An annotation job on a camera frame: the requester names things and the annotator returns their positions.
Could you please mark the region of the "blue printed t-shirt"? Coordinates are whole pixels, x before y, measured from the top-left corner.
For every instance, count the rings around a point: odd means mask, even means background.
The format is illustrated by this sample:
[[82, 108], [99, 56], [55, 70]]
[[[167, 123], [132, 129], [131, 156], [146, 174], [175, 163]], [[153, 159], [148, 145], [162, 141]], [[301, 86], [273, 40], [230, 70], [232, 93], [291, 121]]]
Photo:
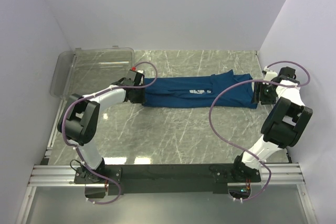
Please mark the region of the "blue printed t-shirt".
[[[157, 78], [145, 88], [143, 106], [181, 109], [210, 107], [223, 90], [251, 79], [250, 74], [234, 74], [232, 70], [210, 76]], [[253, 94], [251, 83], [242, 84], [224, 93], [215, 105], [256, 109], [257, 104], [251, 102]]]

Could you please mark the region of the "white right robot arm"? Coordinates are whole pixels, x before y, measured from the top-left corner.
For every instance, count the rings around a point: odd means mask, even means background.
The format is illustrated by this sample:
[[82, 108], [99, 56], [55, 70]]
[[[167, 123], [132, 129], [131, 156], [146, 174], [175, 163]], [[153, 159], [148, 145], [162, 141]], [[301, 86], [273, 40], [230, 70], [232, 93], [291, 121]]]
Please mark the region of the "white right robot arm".
[[273, 153], [295, 146], [313, 115], [313, 110], [301, 99], [295, 69], [283, 67], [279, 73], [265, 69], [263, 74], [265, 81], [281, 85], [254, 84], [251, 102], [274, 107], [261, 127], [259, 140], [234, 160], [230, 175], [238, 182], [256, 176], [260, 162], [265, 162]]

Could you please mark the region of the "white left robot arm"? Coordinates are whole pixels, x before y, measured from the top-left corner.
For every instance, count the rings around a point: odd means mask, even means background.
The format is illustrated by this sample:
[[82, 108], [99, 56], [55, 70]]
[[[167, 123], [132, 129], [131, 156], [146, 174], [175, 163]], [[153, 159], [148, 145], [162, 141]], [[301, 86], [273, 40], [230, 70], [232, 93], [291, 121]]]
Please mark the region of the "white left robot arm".
[[131, 102], [145, 102], [144, 72], [134, 68], [126, 77], [112, 83], [96, 93], [71, 94], [57, 124], [58, 132], [65, 131], [66, 144], [77, 149], [83, 165], [88, 166], [86, 176], [91, 182], [99, 183], [104, 179], [105, 162], [100, 155], [94, 136], [100, 114], [107, 108]]

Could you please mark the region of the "clear plastic bin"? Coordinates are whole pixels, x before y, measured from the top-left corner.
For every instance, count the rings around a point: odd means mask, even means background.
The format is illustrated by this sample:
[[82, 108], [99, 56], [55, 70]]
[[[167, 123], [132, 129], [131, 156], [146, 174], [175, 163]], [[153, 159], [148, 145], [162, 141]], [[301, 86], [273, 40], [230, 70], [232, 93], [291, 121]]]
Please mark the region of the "clear plastic bin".
[[90, 94], [125, 77], [134, 63], [134, 50], [113, 46], [109, 49], [76, 48], [58, 56], [50, 94], [66, 100], [69, 95]]

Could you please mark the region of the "aluminium rail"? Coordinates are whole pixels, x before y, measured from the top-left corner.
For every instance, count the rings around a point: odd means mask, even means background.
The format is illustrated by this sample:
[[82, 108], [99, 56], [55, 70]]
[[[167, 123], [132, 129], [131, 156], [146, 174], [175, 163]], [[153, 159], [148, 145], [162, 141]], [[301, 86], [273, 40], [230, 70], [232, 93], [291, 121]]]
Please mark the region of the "aluminium rail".
[[[299, 164], [275, 163], [267, 164], [272, 172], [269, 185], [302, 185], [305, 183]], [[75, 171], [69, 166], [33, 167], [29, 187], [84, 187], [84, 184], [75, 184]]]

